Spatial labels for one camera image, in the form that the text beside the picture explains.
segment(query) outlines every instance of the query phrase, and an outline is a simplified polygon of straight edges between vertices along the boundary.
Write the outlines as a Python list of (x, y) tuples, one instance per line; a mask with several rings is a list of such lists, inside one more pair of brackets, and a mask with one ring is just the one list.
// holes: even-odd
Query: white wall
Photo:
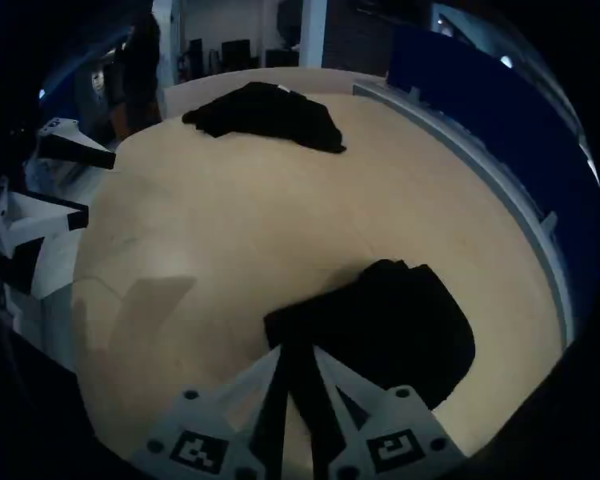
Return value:
[(326, 0), (303, 0), (300, 66), (322, 67), (325, 23)]
[(251, 56), (262, 48), (263, 0), (188, 0), (185, 4), (185, 38), (202, 39), (205, 71), (209, 70), (209, 50), (222, 56), (222, 43), (251, 40)]

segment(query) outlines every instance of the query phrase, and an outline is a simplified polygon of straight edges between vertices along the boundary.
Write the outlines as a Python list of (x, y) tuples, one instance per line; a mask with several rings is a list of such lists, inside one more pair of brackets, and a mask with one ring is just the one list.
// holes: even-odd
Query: screw hole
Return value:
[(436, 438), (435, 440), (431, 441), (430, 446), (433, 451), (439, 452), (440, 450), (442, 450), (446, 447), (446, 439), (445, 438)]
[(146, 443), (146, 449), (152, 454), (159, 454), (164, 450), (164, 448), (165, 446), (162, 444), (162, 442), (159, 442), (158, 440), (152, 439)]
[(185, 396), (185, 398), (187, 400), (195, 400), (196, 398), (198, 398), (200, 396), (198, 394), (198, 392), (195, 391), (195, 390), (185, 390), (185, 392), (183, 393), (183, 395)]

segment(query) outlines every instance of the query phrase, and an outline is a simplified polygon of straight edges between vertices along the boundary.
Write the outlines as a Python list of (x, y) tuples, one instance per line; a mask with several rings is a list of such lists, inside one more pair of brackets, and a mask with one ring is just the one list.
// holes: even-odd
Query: white bracket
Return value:
[[(346, 444), (330, 478), (430, 480), (465, 459), (413, 388), (383, 390), (324, 350), (314, 347), (314, 354)], [(361, 426), (340, 392), (367, 413)]]
[[(277, 347), (213, 392), (184, 390), (131, 463), (161, 480), (265, 480), (266, 466), (250, 447), (279, 357)], [(248, 399), (250, 414), (240, 427), (232, 426), (230, 414)]]

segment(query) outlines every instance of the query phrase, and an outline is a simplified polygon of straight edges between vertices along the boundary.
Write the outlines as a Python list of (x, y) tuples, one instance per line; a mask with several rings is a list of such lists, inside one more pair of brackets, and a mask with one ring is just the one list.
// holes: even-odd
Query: black cloth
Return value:
[(436, 274), (390, 260), (338, 290), (268, 314), (265, 329), (271, 348), (285, 347), (281, 361), (311, 433), (316, 478), (326, 477), (344, 438), (313, 345), (384, 389), (412, 386), (430, 409), (449, 396), (475, 356), (470, 325)]
[(328, 109), (299, 93), (251, 82), (182, 116), (214, 138), (229, 132), (286, 138), (299, 145), (339, 154), (342, 133)]

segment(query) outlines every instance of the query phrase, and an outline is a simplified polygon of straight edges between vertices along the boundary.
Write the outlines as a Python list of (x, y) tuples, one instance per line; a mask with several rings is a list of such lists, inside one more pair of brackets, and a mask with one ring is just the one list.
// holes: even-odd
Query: wooden table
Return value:
[[(229, 134), (179, 118), (118, 148), (75, 269), (76, 367), (101, 440), (123, 457), (185, 386), (267, 352), (263, 316), (380, 258), (427, 263), (474, 330), (476, 359), (435, 414), (484, 445), (561, 352), (550, 288), (518, 224), (451, 151), (368, 98), (316, 95), (348, 150)], [(287, 468), (310, 468), (290, 404)]]

